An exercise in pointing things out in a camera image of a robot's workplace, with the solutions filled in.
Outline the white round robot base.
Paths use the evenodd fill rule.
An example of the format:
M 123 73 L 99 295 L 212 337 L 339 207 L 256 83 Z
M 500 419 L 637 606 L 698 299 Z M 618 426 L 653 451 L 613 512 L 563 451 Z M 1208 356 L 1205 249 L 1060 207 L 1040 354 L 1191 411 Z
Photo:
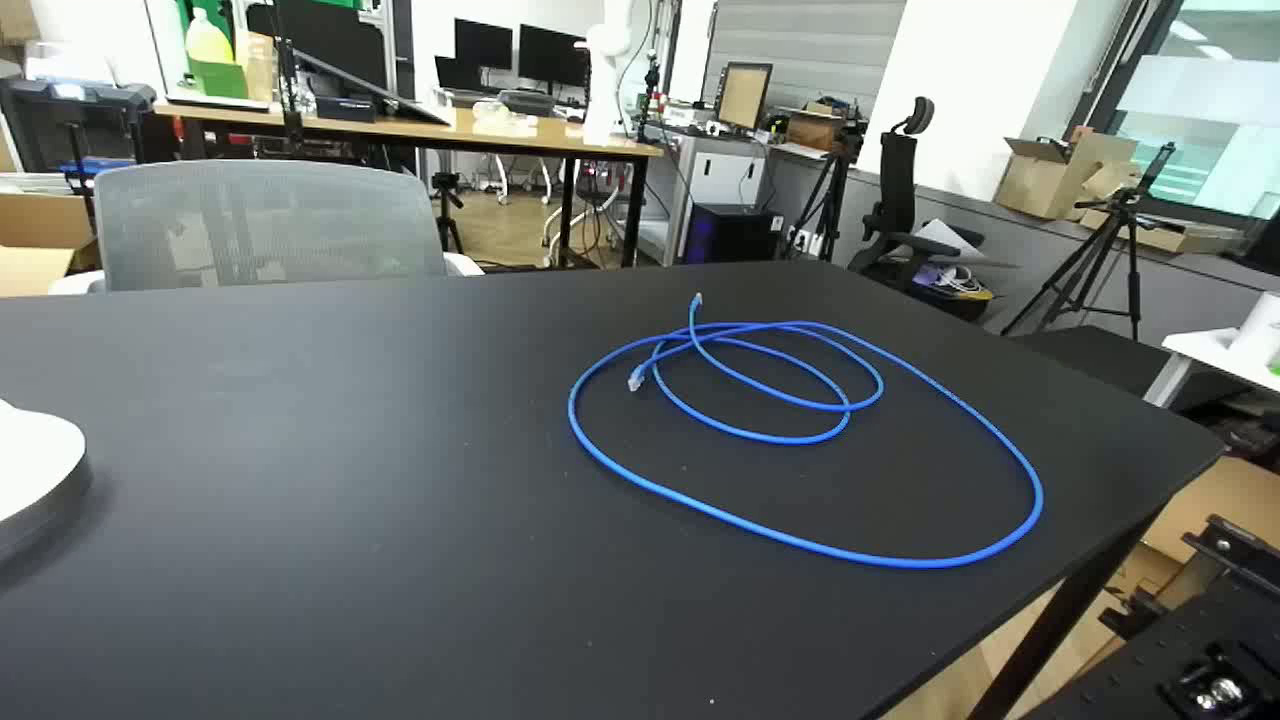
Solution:
M 0 519 L 47 500 L 83 455 L 87 441 L 71 419 L 0 399 Z

